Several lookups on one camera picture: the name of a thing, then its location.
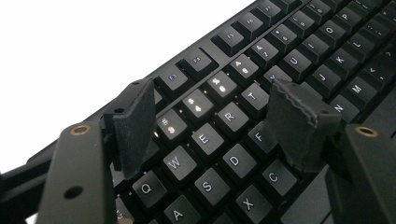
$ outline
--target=keycap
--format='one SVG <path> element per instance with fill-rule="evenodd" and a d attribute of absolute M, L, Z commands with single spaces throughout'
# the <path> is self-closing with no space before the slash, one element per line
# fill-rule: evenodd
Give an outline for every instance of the keycap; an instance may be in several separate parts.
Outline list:
<path fill-rule="evenodd" d="M 226 72 L 241 86 L 246 87 L 261 74 L 259 66 L 251 61 L 245 54 L 241 54 L 233 60 L 227 67 Z"/>
<path fill-rule="evenodd" d="M 201 177 L 194 182 L 194 186 L 198 192 L 199 198 L 210 207 L 220 205 L 231 192 L 230 187 L 213 168 L 208 169 L 201 175 Z"/>
<path fill-rule="evenodd" d="M 301 4 L 300 0 L 272 0 L 285 14 L 293 11 Z"/>
<path fill-rule="evenodd" d="M 218 155 L 226 142 L 208 123 L 204 124 L 191 136 L 191 147 L 195 149 L 204 161 L 212 161 Z"/>
<path fill-rule="evenodd" d="M 186 75 L 175 65 L 156 77 L 155 82 L 171 99 L 175 99 L 191 86 L 191 82 Z"/>
<path fill-rule="evenodd" d="M 199 223 L 202 219 L 201 214 L 184 195 L 180 195 L 163 213 L 167 221 L 174 224 L 194 224 Z"/>
<path fill-rule="evenodd" d="M 213 42 L 230 57 L 234 56 L 248 43 L 232 26 L 225 28 L 216 35 Z"/>
<path fill-rule="evenodd" d="M 344 49 L 337 50 L 328 60 L 326 60 L 325 64 L 343 80 L 352 76 L 359 66 L 358 60 L 347 53 Z"/>
<path fill-rule="evenodd" d="M 343 49 L 360 63 L 364 63 L 373 54 L 375 45 L 376 43 L 357 33 L 348 39 Z"/>
<path fill-rule="evenodd" d="M 180 64 L 195 81 L 206 77 L 218 67 L 215 61 L 201 49 L 196 49 L 184 56 Z"/>
<path fill-rule="evenodd" d="M 309 2 L 302 10 L 308 17 L 310 17 L 317 25 L 323 24 L 332 16 L 329 6 L 320 0 L 313 0 Z"/>
<path fill-rule="evenodd" d="M 251 84 L 238 97 L 239 104 L 254 119 L 259 119 L 264 115 L 265 107 L 268 104 L 269 95 L 256 83 Z"/>
<path fill-rule="evenodd" d="M 215 116 L 215 122 L 230 139 L 235 139 L 243 133 L 249 118 L 235 103 L 231 102 Z"/>
<path fill-rule="evenodd" d="M 284 24 L 276 27 L 265 39 L 283 54 L 288 53 L 299 43 L 297 35 Z"/>
<path fill-rule="evenodd" d="M 248 134 L 244 137 L 244 143 L 248 149 L 261 160 L 265 160 L 267 155 L 274 151 L 277 140 L 271 130 L 268 120 L 260 121 Z"/>
<path fill-rule="evenodd" d="M 361 77 L 355 77 L 341 91 L 341 94 L 359 110 L 363 110 L 374 99 L 377 91 Z"/>
<path fill-rule="evenodd" d="M 279 50 L 272 46 L 266 39 L 261 39 L 247 53 L 250 59 L 264 71 L 281 58 Z"/>
<path fill-rule="evenodd" d="M 223 71 L 219 71 L 206 82 L 205 90 L 219 105 L 229 102 L 239 92 L 235 82 Z"/>
<path fill-rule="evenodd" d="M 173 146 L 188 134 L 187 124 L 180 118 L 175 110 L 170 109 L 157 119 L 159 131 L 164 135 L 163 139 L 169 146 Z"/>
<path fill-rule="evenodd" d="M 353 122 L 359 114 L 359 109 L 342 95 L 335 97 L 329 105 L 341 114 L 341 118 L 346 123 Z"/>
<path fill-rule="evenodd" d="M 331 208 L 324 179 L 327 170 L 327 168 L 323 168 L 286 213 L 282 215 L 280 218 L 282 223 L 321 223 L 329 215 Z"/>
<path fill-rule="evenodd" d="M 269 0 L 265 0 L 258 7 L 254 8 L 252 13 L 268 27 L 274 25 L 284 17 L 281 9 Z"/>
<path fill-rule="evenodd" d="M 284 79 L 291 81 L 291 77 L 288 76 L 282 69 L 277 65 L 268 70 L 262 77 L 259 78 L 259 83 L 262 87 L 269 92 L 272 86 L 272 80 L 275 78 Z"/>
<path fill-rule="evenodd" d="M 146 208 L 152 208 L 168 193 L 163 182 L 152 171 L 134 182 L 132 188 Z"/>
<path fill-rule="evenodd" d="M 342 79 L 325 64 L 306 80 L 323 98 L 328 99 L 341 85 Z"/>
<path fill-rule="evenodd" d="M 315 32 L 315 35 L 323 40 L 331 49 L 335 49 L 346 38 L 347 32 L 333 21 L 326 21 Z"/>
<path fill-rule="evenodd" d="M 315 22 L 306 16 L 302 11 L 297 11 L 294 13 L 294 15 L 285 21 L 285 24 L 300 38 L 306 38 L 317 28 Z"/>
<path fill-rule="evenodd" d="M 330 53 L 330 47 L 316 35 L 311 35 L 297 48 L 313 64 L 321 63 Z"/>
<path fill-rule="evenodd" d="M 264 172 L 262 172 L 262 177 L 280 196 L 285 196 L 297 183 L 297 178 L 278 159 L 265 168 Z"/>
<path fill-rule="evenodd" d="M 220 165 L 235 184 L 241 184 L 250 178 L 257 162 L 240 144 L 236 144 L 222 157 Z"/>
<path fill-rule="evenodd" d="M 262 223 L 272 210 L 272 205 L 252 185 L 235 202 L 235 210 L 242 215 L 243 223 Z"/>
<path fill-rule="evenodd" d="M 193 91 L 183 99 L 183 113 L 196 126 L 203 124 L 208 117 L 213 115 L 215 109 L 212 102 L 200 90 Z"/>
<path fill-rule="evenodd" d="M 280 61 L 279 67 L 288 71 L 288 75 L 295 82 L 301 82 L 311 71 L 313 64 L 300 51 L 294 49 Z"/>
<path fill-rule="evenodd" d="M 162 166 L 173 182 L 180 186 L 189 182 L 198 171 L 197 163 L 183 146 L 175 148 L 163 158 Z"/>
<path fill-rule="evenodd" d="M 267 29 L 267 26 L 251 12 L 240 17 L 233 27 L 248 41 L 254 40 Z"/>

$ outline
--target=mechanical keyboard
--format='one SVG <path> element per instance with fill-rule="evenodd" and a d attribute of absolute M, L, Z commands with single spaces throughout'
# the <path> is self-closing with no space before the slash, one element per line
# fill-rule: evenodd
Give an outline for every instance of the mechanical keyboard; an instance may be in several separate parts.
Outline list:
<path fill-rule="evenodd" d="M 134 223 L 332 223 L 324 176 L 290 167 L 265 119 L 293 81 L 393 138 L 396 1 L 260 0 L 149 75 L 157 131 L 142 173 L 112 170 Z"/>

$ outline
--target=white background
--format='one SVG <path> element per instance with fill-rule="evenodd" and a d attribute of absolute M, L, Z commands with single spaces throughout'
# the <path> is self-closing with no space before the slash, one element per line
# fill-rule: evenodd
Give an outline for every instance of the white background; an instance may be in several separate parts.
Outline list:
<path fill-rule="evenodd" d="M 251 2 L 0 1 L 0 172 Z"/>

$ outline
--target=mounting hole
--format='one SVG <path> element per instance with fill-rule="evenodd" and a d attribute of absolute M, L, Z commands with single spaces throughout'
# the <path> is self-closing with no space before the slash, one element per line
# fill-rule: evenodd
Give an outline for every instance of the mounting hole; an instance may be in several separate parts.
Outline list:
<path fill-rule="evenodd" d="M 117 108 L 117 109 L 114 110 L 114 113 L 119 114 L 119 113 L 122 113 L 122 112 L 124 112 L 124 111 L 125 111 L 125 110 L 124 110 L 123 108 Z"/>
<path fill-rule="evenodd" d="M 74 127 L 70 133 L 72 135 L 83 135 L 88 133 L 91 130 L 91 126 L 89 125 L 78 125 L 77 127 Z"/>
<path fill-rule="evenodd" d="M 367 127 L 356 127 L 355 131 L 361 135 L 364 135 L 366 137 L 378 137 L 378 132 L 376 130 L 367 128 Z"/>
<path fill-rule="evenodd" d="M 64 193 L 64 197 L 66 199 L 75 199 L 82 193 L 82 187 L 80 186 L 74 186 L 73 188 L 68 189 Z"/>

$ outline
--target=black keyboard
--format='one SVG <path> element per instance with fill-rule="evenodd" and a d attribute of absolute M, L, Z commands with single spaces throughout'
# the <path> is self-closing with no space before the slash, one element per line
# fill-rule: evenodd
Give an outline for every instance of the black keyboard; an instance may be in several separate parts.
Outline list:
<path fill-rule="evenodd" d="M 387 134 L 396 128 L 396 1 L 261 0 L 158 68 L 141 174 L 113 170 L 134 223 L 332 223 L 324 175 L 290 167 L 266 120 L 275 78 Z"/>

